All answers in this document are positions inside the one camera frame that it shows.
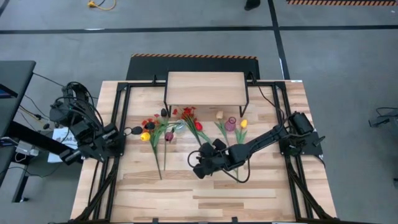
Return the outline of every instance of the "black metal frame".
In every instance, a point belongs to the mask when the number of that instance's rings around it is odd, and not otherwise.
[[[165,87],[166,82],[157,82],[156,77],[154,80],[150,83],[118,83],[118,88],[115,96],[115,101],[114,101],[114,107],[113,107],[113,113],[112,113],[112,122],[116,122],[116,116],[118,113],[118,108],[119,108],[119,102],[120,102],[120,97],[121,97],[121,92],[123,90],[126,91],[125,97],[124,97],[124,105],[123,105],[123,110],[122,110],[122,116],[121,116],[121,121],[120,121],[120,126],[119,129],[123,130],[125,128],[126,124],[126,115],[127,115],[127,109],[128,109],[128,103],[129,103],[129,97],[131,93],[131,88],[132,87]],[[282,120],[282,115],[280,113],[280,102],[279,102],[279,96],[278,96],[278,89],[281,90],[282,92],[282,97],[284,100],[284,106],[285,106],[285,111],[287,113],[287,116],[291,114],[290,111],[290,105],[289,105],[289,99],[287,97],[287,92],[286,92],[286,85],[285,82],[258,82],[255,79],[251,81],[246,82],[246,86],[269,86],[272,88],[272,93],[273,93],[273,99],[275,103],[275,110],[277,114],[277,120],[278,123],[283,125],[283,120]],[[296,159],[296,165],[297,165],[297,170],[298,170],[298,175],[294,171],[292,161],[290,160],[290,156],[287,154],[283,155],[285,158],[285,164],[286,164],[286,170],[288,174],[288,180],[289,180],[289,187],[290,187],[290,193],[292,196],[292,203],[293,203],[293,209],[295,213],[295,219],[296,222],[300,223],[351,223],[354,224],[356,222],[344,222],[340,221],[337,218],[332,218],[329,216],[321,206],[316,202],[316,200],[311,196],[311,193],[307,190],[307,185],[305,183],[305,176],[304,176],[304,171],[303,171],[303,165],[302,161],[300,158],[300,155],[295,156]],[[93,197],[92,201],[89,202],[88,207],[83,211],[83,213],[76,218],[75,220],[72,221],[72,223],[111,223],[111,212],[112,212],[112,206],[113,206],[113,199],[114,199],[114,191],[116,187],[116,176],[118,172],[118,167],[119,167],[119,157],[114,158],[114,164],[113,167],[105,179],[106,176],[106,171],[108,170],[108,163],[109,159],[106,159],[106,161],[103,164],[103,169],[101,171],[101,179],[99,183],[99,190],[97,194]],[[307,212],[307,218],[302,218],[300,214],[300,207],[299,207],[299,200],[297,198],[297,191],[295,186],[298,186],[300,191],[303,193],[304,199],[305,199],[305,208]],[[104,219],[98,219],[99,216],[99,209],[100,209],[100,204],[101,204],[101,199],[106,191],[106,189],[110,186],[109,189],[109,196],[108,196],[108,201],[106,204],[106,213],[105,213],[105,218]],[[94,215],[92,220],[88,220],[90,217],[91,212],[94,209]],[[312,209],[317,213],[317,215],[320,217],[320,219],[314,219],[313,214],[312,214]],[[214,224],[225,224],[225,223],[238,223],[238,219],[236,217],[231,217],[232,222],[212,222]],[[135,224],[148,224],[150,222],[134,222]],[[153,224],[158,224],[159,220],[157,218],[154,218],[152,221]],[[260,224],[260,223],[272,223],[272,222],[241,222],[241,223],[252,223],[252,224]]]
[[[243,117],[243,115],[244,115],[244,112],[246,111],[246,109],[248,108],[248,105],[249,105],[249,91],[248,91],[248,82],[247,82],[247,77],[248,76],[252,76],[253,77],[253,80],[255,80],[255,78],[254,78],[254,75],[251,73],[251,72],[249,72],[247,75],[243,75],[243,82],[244,82],[244,89],[245,89],[245,91],[246,91],[246,104],[244,105],[244,108],[243,108],[243,110],[242,110],[242,106],[239,106],[239,115],[240,115],[240,117],[242,118]],[[157,83],[156,83],[156,75],[154,76],[154,79],[153,79],[153,81],[152,81],[152,83],[153,83],[153,85],[156,85]],[[166,103],[166,99],[167,99],[167,83],[168,83],[168,80],[169,80],[169,73],[167,73],[166,74],[166,79],[165,79],[165,83],[164,83],[164,99],[163,99],[163,103],[164,103],[164,106],[166,107],[166,112],[167,112],[167,115],[169,116],[169,117],[171,117],[171,115],[172,115],[172,107],[170,106],[170,105],[167,105],[167,103]]]

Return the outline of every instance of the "black floor stripe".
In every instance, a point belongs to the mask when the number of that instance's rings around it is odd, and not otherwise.
[[[52,30],[0,30],[0,34],[109,34],[141,32],[209,32],[209,31],[262,31],[273,30],[271,26],[231,27],[161,27],[120,29],[52,29]]]
[[[284,79],[290,80],[290,74],[289,74],[289,69],[287,68],[284,45],[282,43],[282,37],[280,36],[279,32],[278,19],[276,17],[276,11],[273,0],[268,0],[268,6],[269,6],[269,12],[271,14],[272,26],[274,28],[274,35],[275,35],[276,46],[278,49],[279,60],[282,67],[282,76]]]
[[[2,3],[2,5],[0,7],[0,17],[1,17],[1,14],[4,12],[4,10],[6,9],[9,1],[10,0],[4,0],[4,2]]]
[[[363,25],[363,26],[281,26],[279,30],[383,30],[398,29],[398,25]]]

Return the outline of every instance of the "yellow flower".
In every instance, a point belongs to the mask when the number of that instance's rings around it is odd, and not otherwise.
[[[141,141],[149,141],[150,140],[150,134],[149,133],[142,133],[141,134]]]
[[[218,111],[216,114],[217,119],[223,119],[223,111]]]
[[[246,128],[248,126],[248,121],[246,120],[246,119],[244,119],[242,122],[241,122],[241,127],[242,128]]]

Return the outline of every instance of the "wooden table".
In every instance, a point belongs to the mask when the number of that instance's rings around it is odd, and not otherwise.
[[[101,88],[97,109],[105,123],[111,119],[116,85],[117,82],[103,82]],[[286,81],[286,86],[291,110],[304,112],[311,121],[303,83]],[[273,101],[271,88],[261,88],[265,96]],[[163,97],[163,87],[132,88],[126,126],[141,125],[142,120],[160,113]],[[249,97],[250,104],[244,115],[249,121],[246,141],[277,124],[275,109],[261,96],[258,87],[249,87]],[[121,108],[122,105],[119,107],[118,122]],[[239,110],[230,106],[199,106],[196,114],[204,132],[211,139],[223,140],[213,123],[218,110],[224,111],[225,118],[234,116],[240,121]],[[228,139],[231,144],[236,142],[234,133],[229,133]],[[142,142],[139,136],[128,136],[125,154],[119,165],[111,221],[151,222],[152,218],[159,218],[160,222],[230,222],[231,217],[235,216],[240,222],[295,220],[285,161],[277,143],[252,156],[251,178],[245,184],[237,184],[222,172],[203,180],[198,179],[187,164],[188,153],[197,149],[198,143],[188,130],[177,133],[175,139],[167,145],[166,170],[163,170],[164,142],[161,141],[158,158],[163,180],[160,180],[150,144]],[[327,213],[335,216],[325,168],[313,156],[302,156],[302,160],[309,191]],[[77,217],[88,203],[95,164],[93,159],[88,159],[83,164],[71,218]],[[101,165],[98,167],[93,192],[96,192],[100,172]],[[245,179],[246,175],[247,164],[239,168],[239,178]],[[297,192],[304,217],[302,194],[299,190]],[[103,198],[99,217],[104,216],[107,195],[106,193]]]

